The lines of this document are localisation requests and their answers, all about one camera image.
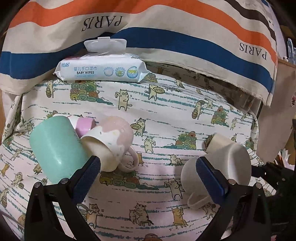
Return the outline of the mint green cup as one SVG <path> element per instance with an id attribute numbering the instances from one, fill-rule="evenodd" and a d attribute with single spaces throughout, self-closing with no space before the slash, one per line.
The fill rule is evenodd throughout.
<path id="1" fill-rule="evenodd" d="M 54 184 L 71 178 L 90 158 L 70 120 L 64 116 L 40 122 L 30 134 L 29 143 L 46 177 Z"/>

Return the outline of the beige plastic cup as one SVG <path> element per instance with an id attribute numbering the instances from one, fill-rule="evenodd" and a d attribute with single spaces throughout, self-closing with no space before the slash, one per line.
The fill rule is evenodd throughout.
<path id="1" fill-rule="evenodd" d="M 219 133 L 212 134 L 204 142 L 205 152 L 212 153 L 234 143 L 231 139 Z"/>

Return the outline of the small pink white cup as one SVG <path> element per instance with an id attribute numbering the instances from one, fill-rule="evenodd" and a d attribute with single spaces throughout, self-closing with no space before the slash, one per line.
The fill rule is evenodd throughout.
<path id="1" fill-rule="evenodd" d="M 93 118 L 84 118 L 70 115 L 68 116 L 68 119 L 79 138 L 88 133 L 96 125 Z"/>

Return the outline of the wooden cabinet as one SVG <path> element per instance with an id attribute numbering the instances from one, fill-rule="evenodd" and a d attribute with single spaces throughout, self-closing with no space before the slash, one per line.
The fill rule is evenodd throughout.
<path id="1" fill-rule="evenodd" d="M 278 61 L 275 90 L 270 106 L 263 106 L 258 118 L 259 137 L 257 156 L 262 161 L 272 162 L 282 150 L 292 132 L 295 115 L 295 65 Z"/>

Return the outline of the pink white ceramic mug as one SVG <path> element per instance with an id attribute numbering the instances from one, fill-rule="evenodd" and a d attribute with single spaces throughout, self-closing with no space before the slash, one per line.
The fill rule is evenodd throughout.
<path id="1" fill-rule="evenodd" d="M 87 154 L 100 159 L 100 170 L 112 172 L 119 169 L 132 172 L 139 165 L 137 152 L 132 147 L 133 130 L 119 116 L 109 116 L 81 137 Z"/>

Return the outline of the cat print bed sheet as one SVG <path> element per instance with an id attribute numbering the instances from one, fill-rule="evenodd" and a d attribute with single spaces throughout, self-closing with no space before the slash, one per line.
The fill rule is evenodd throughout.
<path id="1" fill-rule="evenodd" d="M 115 115 L 132 127 L 138 168 L 100 174 L 78 207 L 102 240 L 195 240 L 218 207 L 207 199 L 189 208 L 181 171 L 215 133 L 243 145 L 253 165 L 262 163 L 256 118 L 190 82 L 154 73 L 141 83 L 45 80 L 11 99 L 1 145 L 1 211 L 20 240 L 33 185 L 50 182 L 29 137 L 57 114 Z"/>

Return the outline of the blue pen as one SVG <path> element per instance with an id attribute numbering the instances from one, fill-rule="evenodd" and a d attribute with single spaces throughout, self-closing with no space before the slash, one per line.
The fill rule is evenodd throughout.
<path id="1" fill-rule="evenodd" d="M 290 38 L 287 39 L 287 49 L 288 49 L 288 61 L 289 63 L 294 64 L 294 47 L 292 40 Z"/>

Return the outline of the striped Paris cloth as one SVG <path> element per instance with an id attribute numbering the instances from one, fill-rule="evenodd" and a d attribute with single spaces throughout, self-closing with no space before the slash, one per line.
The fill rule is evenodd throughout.
<path id="1" fill-rule="evenodd" d="M 226 81 L 270 105 L 278 53 L 267 1 L 29 1 L 1 52 L 1 89 L 22 94 L 88 39 Z"/>

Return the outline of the baby wipes pack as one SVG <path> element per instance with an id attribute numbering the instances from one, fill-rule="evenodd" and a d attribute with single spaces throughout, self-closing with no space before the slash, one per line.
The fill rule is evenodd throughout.
<path id="1" fill-rule="evenodd" d="M 63 81 L 102 80 L 139 83 L 149 73 L 144 61 L 126 53 L 125 39 L 99 37 L 84 42 L 87 54 L 60 61 L 54 74 Z"/>

